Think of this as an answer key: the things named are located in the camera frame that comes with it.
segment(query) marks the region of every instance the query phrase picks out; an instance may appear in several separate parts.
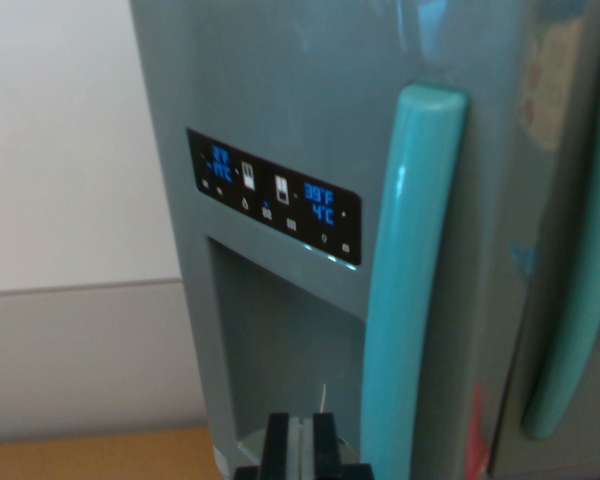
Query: door handle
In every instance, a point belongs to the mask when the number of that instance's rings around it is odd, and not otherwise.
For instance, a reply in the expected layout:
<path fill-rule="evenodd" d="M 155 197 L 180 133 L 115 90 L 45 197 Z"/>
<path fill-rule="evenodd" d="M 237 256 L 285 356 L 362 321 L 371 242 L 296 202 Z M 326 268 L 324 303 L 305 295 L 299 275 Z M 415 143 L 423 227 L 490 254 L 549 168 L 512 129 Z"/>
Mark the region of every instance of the door handle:
<path fill-rule="evenodd" d="M 361 458 L 377 480 L 410 475 L 429 298 L 466 109 L 462 93 L 417 84 L 398 98 L 362 383 Z"/>
<path fill-rule="evenodd" d="M 565 309 L 523 420 L 536 438 L 560 423 L 600 328 L 600 118 L 585 215 Z"/>

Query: wooden floor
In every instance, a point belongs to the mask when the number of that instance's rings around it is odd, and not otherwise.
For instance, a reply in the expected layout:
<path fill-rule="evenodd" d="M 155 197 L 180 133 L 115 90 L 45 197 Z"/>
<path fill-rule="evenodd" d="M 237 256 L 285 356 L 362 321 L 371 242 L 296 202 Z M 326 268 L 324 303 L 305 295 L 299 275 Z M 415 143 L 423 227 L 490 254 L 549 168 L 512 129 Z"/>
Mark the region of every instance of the wooden floor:
<path fill-rule="evenodd" d="M 220 480 L 207 428 L 0 445 L 0 480 Z"/>

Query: digital display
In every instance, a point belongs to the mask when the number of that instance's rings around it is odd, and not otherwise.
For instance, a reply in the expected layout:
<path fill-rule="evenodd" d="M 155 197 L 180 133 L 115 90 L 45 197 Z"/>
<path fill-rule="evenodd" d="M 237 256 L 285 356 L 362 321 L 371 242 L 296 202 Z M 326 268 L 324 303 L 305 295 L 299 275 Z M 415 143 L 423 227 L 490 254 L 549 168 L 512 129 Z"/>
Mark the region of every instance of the digital display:
<path fill-rule="evenodd" d="M 217 145 L 211 147 L 211 150 L 213 151 L 213 173 L 216 177 L 233 183 L 231 179 L 231 165 L 229 164 L 229 152 Z"/>
<path fill-rule="evenodd" d="M 187 130 L 198 190 L 346 263 L 361 261 L 360 197 Z"/>
<path fill-rule="evenodd" d="M 333 208 L 330 207 L 333 204 L 333 191 L 304 182 L 304 197 L 312 202 L 311 209 L 318 220 L 328 225 L 335 225 L 333 223 Z"/>

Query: refrigerator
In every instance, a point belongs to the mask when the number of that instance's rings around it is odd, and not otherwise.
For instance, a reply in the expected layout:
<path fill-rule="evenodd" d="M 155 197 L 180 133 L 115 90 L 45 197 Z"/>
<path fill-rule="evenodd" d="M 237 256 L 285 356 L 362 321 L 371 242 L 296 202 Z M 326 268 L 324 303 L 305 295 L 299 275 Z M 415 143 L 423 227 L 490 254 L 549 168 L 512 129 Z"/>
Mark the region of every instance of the refrigerator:
<path fill-rule="evenodd" d="M 131 6 L 222 475 L 600 479 L 600 0 Z"/>

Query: button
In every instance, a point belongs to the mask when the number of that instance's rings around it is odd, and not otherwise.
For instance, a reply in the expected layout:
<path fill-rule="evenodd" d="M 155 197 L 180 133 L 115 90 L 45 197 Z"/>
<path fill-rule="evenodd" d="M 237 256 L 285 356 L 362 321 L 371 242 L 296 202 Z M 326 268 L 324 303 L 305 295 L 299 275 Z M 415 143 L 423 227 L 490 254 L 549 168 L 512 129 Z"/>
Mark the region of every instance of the button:
<path fill-rule="evenodd" d="M 253 177 L 253 167 L 247 162 L 242 162 L 242 181 L 244 182 L 245 187 L 251 190 L 256 189 L 256 181 Z"/>
<path fill-rule="evenodd" d="M 287 179 L 276 175 L 276 197 L 280 203 L 289 205 L 289 187 Z"/>

